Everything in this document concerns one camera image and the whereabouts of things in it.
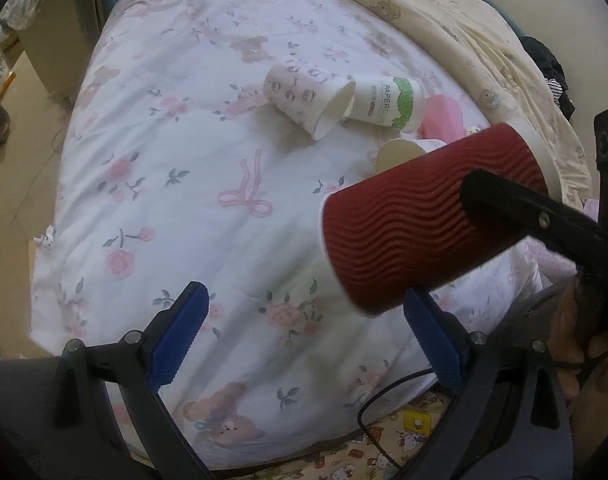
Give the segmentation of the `red ribbed paper cup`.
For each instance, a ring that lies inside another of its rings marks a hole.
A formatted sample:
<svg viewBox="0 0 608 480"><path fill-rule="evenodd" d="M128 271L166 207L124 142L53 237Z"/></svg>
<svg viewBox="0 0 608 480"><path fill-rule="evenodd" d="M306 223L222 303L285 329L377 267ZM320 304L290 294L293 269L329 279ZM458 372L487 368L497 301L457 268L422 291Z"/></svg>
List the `red ribbed paper cup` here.
<svg viewBox="0 0 608 480"><path fill-rule="evenodd" d="M528 125L498 124L327 196L321 244L344 295L378 315L408 289L441 287L514 245L516 234L484 234L466 218L463 179L486 170L560 200L558 168Z"/></svg>

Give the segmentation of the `pink patterned paper cup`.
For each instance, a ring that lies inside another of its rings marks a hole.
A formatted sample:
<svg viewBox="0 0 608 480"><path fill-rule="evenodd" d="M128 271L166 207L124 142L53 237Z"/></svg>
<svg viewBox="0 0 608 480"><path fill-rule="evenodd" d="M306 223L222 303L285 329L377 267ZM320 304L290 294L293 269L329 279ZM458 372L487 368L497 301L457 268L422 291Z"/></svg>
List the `pink patterned paper cup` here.
<svg viewBox="0 0 608 480"><path fill-rule="evenodd" d="M356 83L315 65L287 58L272 66L264 96L314 141L323 139L353 102Z"/></svg>

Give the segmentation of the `white green paper cup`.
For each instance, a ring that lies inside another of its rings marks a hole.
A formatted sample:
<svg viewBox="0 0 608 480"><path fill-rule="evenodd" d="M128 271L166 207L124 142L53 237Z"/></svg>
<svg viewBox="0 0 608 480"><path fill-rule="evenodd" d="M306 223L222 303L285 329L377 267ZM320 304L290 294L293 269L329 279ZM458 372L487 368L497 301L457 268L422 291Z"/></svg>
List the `white green paper cup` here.
<svg viewBox="0 0 608 480"><path fill-rule="evenodd" d="M346 117L383 128L412 132L424 117L420 81L400 76L357 76Z"/></svg>

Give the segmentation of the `white green-leaf paper cup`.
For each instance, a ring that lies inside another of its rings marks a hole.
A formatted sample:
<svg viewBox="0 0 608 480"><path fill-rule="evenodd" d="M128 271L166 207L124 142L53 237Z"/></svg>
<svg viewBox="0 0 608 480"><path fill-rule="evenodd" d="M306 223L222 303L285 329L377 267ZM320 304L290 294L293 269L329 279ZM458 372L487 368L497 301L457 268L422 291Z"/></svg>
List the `white green-leaf paper cup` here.
<svg viewBox="0 0 608 480"><path fill-rule="evenodd" d="M377 152L374 170L377 174L381 174L444 146L446 146L446 143L437 139L398 138L389 140Z"/></svg>

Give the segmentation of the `white floral bed sheet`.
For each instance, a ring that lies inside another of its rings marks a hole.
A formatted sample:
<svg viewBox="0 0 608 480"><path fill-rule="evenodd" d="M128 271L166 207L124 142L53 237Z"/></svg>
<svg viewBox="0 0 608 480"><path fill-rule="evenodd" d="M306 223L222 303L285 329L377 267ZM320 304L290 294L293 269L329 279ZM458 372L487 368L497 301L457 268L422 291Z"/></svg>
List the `white floral bed sheet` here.
<svg viewBox="0 0 608 480"><path fill-rule="evenodd" d="M389 138L341 120L322 140L268 102L283 58L333 75L418 79L491 125L429 54L353 0L118 0L66 137L54 226L38 254L32 339L105 344L146 326L192 281L211 307L173 382L170 415L212 469L341 447L318 468L348 479L391 467L357 437L367 409L389 452L400 422L440 411L400 311L360 315L323 260L323 200L371 176Z"/></svg>

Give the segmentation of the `yellow dotted paper cup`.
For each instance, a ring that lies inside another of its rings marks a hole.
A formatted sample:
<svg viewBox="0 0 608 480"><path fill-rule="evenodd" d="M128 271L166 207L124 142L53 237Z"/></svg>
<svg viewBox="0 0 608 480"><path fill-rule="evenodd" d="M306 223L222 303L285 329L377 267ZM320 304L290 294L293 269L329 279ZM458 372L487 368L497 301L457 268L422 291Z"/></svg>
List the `yellow dotted paper cup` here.
<svg viewBox="0 0 608 480"><path fill-rule="evenodd" d="M481 128L478 127L468 127L465 129L466 136L473 136L473 134L479 133Z"/></svg>

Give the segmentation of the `cream bear-print duvet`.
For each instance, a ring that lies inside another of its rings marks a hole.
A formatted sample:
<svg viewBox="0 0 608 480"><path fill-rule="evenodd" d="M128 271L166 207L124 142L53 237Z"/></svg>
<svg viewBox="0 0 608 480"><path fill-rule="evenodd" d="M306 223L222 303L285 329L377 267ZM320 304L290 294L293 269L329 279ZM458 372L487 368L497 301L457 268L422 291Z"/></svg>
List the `cream bear-print duvet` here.
<svg viewBox="0 0 608 480"><path fill-rule="evenodd" d="M584 148L516 33L482 0L353 0L407 35L468 92L488 122L522 119L539 134L564 204L592 191Z"/></svg>

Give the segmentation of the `black clothes by wall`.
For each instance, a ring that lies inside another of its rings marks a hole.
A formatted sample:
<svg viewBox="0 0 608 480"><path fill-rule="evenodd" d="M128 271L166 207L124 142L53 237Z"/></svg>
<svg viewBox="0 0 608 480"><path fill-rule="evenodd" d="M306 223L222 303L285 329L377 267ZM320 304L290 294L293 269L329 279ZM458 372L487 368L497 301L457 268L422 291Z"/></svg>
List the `black clothes by wall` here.
<svg viewBox="0 0 608 480"><path fill-rule="evenodd" d="M568 84L563 67L552 51L536 38L520 37L520 43L546 79L554 102L567 120L571 120L576 107L568 96Z"/></svg>

